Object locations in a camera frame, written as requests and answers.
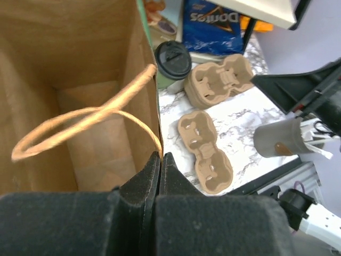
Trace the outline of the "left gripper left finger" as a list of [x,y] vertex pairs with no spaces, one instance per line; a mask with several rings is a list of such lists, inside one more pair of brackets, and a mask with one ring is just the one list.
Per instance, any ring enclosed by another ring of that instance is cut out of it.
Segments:
[[1,255],[150,255],[160,158],[105,192],[1,197]]

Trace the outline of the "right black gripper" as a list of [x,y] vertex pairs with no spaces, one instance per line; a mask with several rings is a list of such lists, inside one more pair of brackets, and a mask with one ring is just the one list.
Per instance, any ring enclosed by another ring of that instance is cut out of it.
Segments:
[[283,113],[313,114],[340,133],[340,59],[306,73],[256,75],[251,82]]

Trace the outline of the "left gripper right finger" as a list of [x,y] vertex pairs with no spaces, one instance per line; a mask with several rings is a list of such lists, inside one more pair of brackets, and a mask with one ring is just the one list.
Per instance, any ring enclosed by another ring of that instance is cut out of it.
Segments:
[[266,196],[196,190],[167,153],[156,198],[156,255],[294,255],[284,210]]

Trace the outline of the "brown paper bag green side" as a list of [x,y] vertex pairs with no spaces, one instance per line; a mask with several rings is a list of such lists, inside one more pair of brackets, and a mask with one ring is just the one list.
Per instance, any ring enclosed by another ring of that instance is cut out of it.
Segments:
[[1,1],[1,194],[110,191],[142,170],[157,148],[119,114],[39,155],[11,153],[42,122],[103,105],[154,61],[141,1]]

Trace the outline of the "single black plastic lid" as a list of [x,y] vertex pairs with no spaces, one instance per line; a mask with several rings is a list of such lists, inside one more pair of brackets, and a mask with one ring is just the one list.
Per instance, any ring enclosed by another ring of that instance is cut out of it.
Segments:
[[177,41],[166,41],[155,49],[159,72],[174,81],[185,79],[192,69],[192,60],[187,48]]

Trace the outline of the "single green paper cup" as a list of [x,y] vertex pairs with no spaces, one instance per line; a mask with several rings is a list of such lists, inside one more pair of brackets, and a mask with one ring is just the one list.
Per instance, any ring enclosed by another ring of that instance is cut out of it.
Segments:
[[166,77],[161,72],[157,73],[157,88],[159,90],[163,90],[163,89],[171,86],[175,82],[176,82],[176,80],[173,80],[171,78]]

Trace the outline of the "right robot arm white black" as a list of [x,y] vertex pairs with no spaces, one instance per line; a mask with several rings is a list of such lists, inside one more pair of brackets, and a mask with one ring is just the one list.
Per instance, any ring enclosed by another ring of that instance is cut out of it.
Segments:
[[[252,83],[284,114],[294,117],[258,127],[253,135],[263,157],[318,153],[327,159],[327,142],[340,140],[340,60],[300,74],[256,75]],[[290,227],[340,250],[340,218],[297,189],[277,199]]]

